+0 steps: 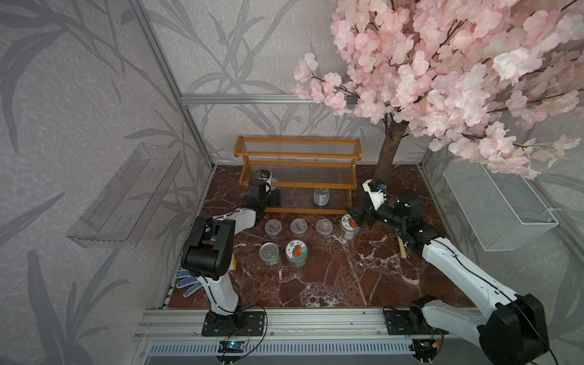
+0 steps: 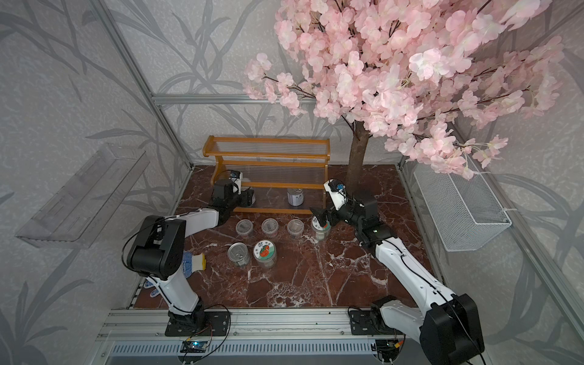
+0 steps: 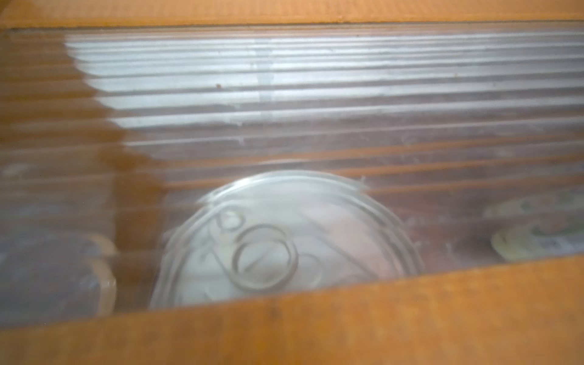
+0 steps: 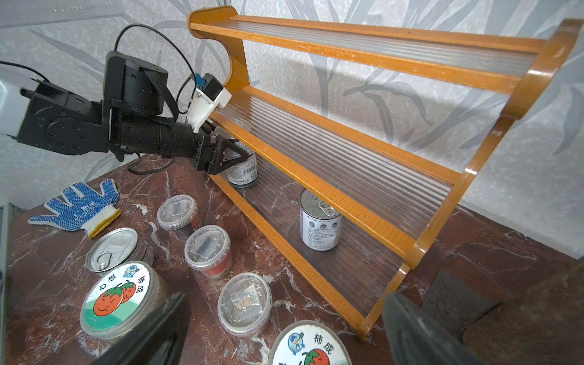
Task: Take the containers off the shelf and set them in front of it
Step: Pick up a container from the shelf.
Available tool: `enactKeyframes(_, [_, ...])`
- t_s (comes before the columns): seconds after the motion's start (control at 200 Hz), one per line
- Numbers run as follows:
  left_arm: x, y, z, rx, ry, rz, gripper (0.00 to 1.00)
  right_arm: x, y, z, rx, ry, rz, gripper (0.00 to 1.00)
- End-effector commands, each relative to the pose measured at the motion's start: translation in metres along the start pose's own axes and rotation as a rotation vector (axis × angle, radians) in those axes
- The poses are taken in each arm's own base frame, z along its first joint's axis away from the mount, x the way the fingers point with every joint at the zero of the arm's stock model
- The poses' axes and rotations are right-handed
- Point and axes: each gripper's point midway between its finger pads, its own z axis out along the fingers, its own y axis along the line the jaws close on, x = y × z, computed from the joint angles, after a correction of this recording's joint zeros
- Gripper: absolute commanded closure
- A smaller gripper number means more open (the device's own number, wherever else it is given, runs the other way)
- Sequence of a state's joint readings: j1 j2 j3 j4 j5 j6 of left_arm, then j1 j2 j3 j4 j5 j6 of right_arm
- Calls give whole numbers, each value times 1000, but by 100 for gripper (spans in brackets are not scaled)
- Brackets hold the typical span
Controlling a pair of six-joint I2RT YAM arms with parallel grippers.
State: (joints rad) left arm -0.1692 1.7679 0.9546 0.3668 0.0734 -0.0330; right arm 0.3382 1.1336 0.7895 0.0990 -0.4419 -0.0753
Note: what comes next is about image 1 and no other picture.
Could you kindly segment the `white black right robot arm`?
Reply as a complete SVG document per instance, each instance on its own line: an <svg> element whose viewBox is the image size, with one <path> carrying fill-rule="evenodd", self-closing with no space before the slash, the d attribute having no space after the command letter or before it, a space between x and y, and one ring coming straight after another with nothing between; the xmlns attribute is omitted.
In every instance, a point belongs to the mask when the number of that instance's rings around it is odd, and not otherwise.
<svg viewBox="0 0 584 365"><path fill-rule="evenodd" d="M357 206L347 210L359 227L380 222L395 229L405 248L440 270L479 311L427 297L412 303L414 318L472 343L493 364L528 364L550 352L541 301L531 294L520 295L488 275L426 223L423 210L419 195L408 189L399 191L390 205L386 186L378 179L364 182L357 190Z"/></svg>

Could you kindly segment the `small clear grey-label seed jar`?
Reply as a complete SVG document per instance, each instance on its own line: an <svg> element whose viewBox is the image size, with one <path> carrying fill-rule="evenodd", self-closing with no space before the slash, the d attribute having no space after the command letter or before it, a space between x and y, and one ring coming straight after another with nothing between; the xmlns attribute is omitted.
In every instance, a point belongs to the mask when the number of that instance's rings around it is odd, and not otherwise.
<svg viewBox="0 0 584 365"><path fill-rule="evenodd" d="M304 237L308 230L308 223L302 218L295 218L290 223L290 231L295 237Z"/></svg>

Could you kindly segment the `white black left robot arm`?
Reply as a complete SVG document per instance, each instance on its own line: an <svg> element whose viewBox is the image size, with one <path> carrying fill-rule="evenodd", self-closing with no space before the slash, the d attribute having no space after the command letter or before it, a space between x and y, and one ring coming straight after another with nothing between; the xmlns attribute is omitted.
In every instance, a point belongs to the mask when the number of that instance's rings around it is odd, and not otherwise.
<svg viewBox="0 0 584 365"><path fill-rule="evenodd" d="M272 174L260 170L249 181L240 208L215 217L200 215L194 220L182 247L180 264L204 287L211 301L211 314L235 319L240 312L240 298L228 274L234 258L234 238L258 225L266 209L279 202L280 192L272 188Z"/></svg>

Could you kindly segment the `small clear red-label seed jar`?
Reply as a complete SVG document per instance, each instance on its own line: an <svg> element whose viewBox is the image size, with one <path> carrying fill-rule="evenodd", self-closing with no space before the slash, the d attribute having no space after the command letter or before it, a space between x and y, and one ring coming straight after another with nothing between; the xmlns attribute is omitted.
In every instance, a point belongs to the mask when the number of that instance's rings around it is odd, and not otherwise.
<svg viewBox="0 0 584 365"><path fill-rule="evenodd" d="M329 237L334 229L334 225L333 223L328 220L328 219L320 219L317 223L316 223L316 231L319 234L319 236L321 237Z"/></svg>

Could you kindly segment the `tall clear tomato-label jar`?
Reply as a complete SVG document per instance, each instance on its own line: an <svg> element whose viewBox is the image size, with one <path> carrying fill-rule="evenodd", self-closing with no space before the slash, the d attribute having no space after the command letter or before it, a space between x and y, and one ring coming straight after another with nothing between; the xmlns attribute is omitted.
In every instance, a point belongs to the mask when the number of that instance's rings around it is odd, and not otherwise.
<svg viewBox="0 0 584 365"><path fill-rule="evenodd" d="M308 247L302 240L292 240L285 247L285 255L292 267L300 269L306 264Z"/></svg>

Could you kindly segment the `purple label tin can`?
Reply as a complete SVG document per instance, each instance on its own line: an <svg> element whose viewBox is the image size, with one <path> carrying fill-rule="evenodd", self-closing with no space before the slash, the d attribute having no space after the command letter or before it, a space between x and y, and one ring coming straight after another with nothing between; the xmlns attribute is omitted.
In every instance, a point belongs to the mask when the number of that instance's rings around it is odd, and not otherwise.
<svg viewBox="0 0 584 365"><path fill-rule="evenodd" d="M327 188L315 188L313 190L313 203L316 206L327 206L330 201L330 190Z"/></svg>

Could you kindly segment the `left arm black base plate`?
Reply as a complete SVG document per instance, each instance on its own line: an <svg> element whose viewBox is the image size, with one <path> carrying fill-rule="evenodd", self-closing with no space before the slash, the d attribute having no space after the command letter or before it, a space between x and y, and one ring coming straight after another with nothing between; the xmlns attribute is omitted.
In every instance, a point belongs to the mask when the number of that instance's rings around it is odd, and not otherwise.
<svg viewBox="0 0 584 365"><path fill-rule="evenodd" d="M266 317L263 311L257 310L240 311L230 315L219 315L209 310L202 327L202 336L262 336L266 330Z"/></svg>

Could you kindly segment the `clear jar tomato lid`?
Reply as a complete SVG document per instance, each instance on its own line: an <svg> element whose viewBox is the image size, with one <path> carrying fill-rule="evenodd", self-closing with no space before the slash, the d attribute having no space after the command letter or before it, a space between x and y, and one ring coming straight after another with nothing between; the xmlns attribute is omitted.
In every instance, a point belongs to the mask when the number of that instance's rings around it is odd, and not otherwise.
<svg viewBox="0 0 584 365"><path fill-rule="evenodd" d="M344 240L353 240L360 230L357 222L350 216L350 214L345 214L341 219L341 228L345 232Z"/></svg>

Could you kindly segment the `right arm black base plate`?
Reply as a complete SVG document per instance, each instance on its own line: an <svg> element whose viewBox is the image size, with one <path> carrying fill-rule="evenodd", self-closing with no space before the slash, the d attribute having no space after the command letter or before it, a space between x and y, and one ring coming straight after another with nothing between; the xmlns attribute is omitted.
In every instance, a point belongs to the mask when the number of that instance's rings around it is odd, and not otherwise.
<svg viewBox="0 0 584 365"><path fill-rule="evenodd" d="M439 328L430 327L419 310L383 307L383 317L389 335L446 335Z"/></svg>

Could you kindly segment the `silver green label tin can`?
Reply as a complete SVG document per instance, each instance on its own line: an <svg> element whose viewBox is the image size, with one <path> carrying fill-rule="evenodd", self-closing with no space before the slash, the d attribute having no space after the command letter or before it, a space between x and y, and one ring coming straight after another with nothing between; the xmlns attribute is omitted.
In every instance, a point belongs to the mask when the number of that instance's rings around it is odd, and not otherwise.
<svg viewBox="0 0 584 365"><path fill-rule="evenodd" d="M277 266L280 261L280 250L275 243L264 243L259 249L259 257L267 267Z"/></svg>

